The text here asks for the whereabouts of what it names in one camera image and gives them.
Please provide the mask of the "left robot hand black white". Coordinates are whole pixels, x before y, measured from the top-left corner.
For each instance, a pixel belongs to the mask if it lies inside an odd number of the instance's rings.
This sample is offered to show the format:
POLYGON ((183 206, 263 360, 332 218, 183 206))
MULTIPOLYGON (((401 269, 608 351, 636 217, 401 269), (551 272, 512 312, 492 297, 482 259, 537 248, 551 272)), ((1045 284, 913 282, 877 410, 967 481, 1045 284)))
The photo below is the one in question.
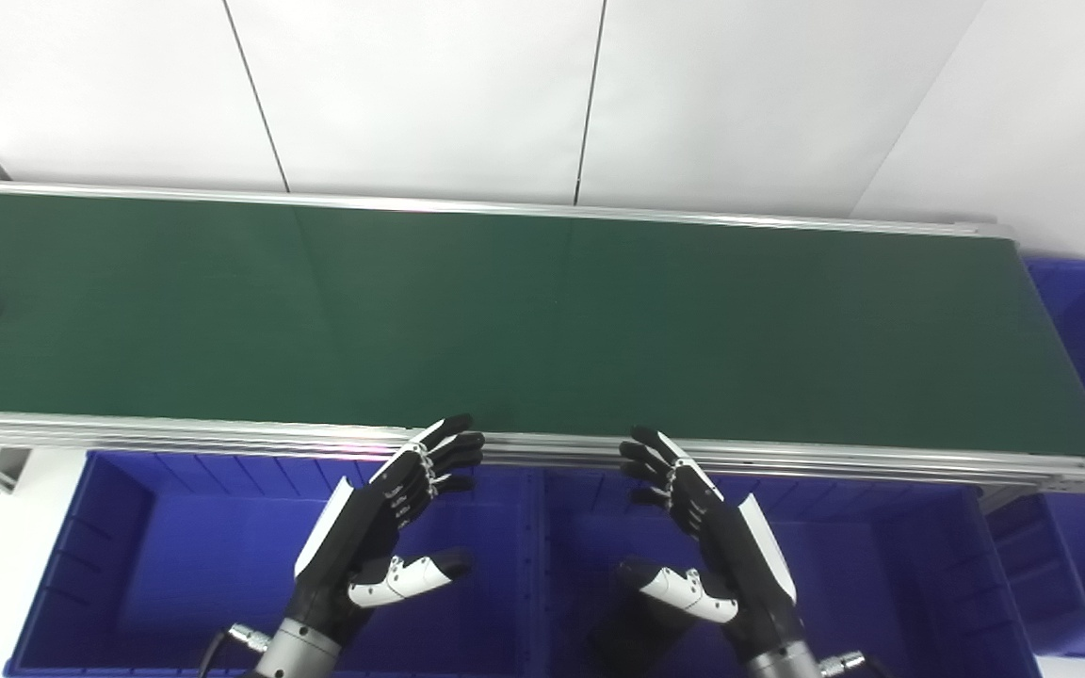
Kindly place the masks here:
POLYGON ((470 491, 485 437, 469 413, 449 415, 413 435, 361 488, 341 481, 296 561, 284 616, 349 647, 379 606, 455 583, 473 568, 463 548, 397 557, 400 532, 441 494, 470 491))

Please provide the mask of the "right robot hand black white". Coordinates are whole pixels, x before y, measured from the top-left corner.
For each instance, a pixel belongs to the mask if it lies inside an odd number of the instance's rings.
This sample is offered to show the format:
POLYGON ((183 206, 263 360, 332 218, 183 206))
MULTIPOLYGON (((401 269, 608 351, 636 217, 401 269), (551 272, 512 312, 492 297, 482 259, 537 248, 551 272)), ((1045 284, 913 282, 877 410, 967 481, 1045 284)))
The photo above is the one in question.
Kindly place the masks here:
POLYGON ((631 502, 666 511, 704 562, 681 573, 628 557, 622 580, 659 604, 718 625, 741 664, 804 651, 797 590, 756 499, 728 501, 693 456, 658 428, 630 428, 620 455, 622 472, 649 484, 630 492, 631 502))

